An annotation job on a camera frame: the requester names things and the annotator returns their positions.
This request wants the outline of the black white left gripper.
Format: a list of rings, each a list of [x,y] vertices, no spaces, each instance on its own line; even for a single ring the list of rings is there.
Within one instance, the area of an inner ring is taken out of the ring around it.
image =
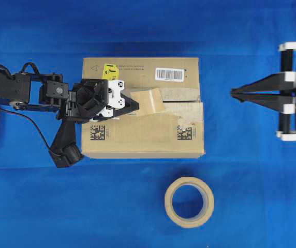
[[[123,91],[124,81],[82,79],[74,84],[57,114],[58,120],[87,123],[104,121],[137,111],[139,103]]]

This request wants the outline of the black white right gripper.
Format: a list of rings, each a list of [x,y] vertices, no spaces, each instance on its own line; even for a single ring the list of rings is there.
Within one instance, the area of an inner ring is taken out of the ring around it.
[[[278,50],[282,72],[232,89],[231,96],[280,112],[277,137],[282,141],[296,141],[296,41],[282,43]],[[280,91],[281,95],[242,94],[266,91]]]

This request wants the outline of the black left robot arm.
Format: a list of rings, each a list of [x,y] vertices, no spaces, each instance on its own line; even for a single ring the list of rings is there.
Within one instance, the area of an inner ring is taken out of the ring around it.
[[[121,80],[82,79],[69,88],[61,74],[41,74],[34,63],[15,74],[0,65],[0,105],[56,112],[58,120],[104,121],[138,110],[139,103],[122,94],[124,86]]]

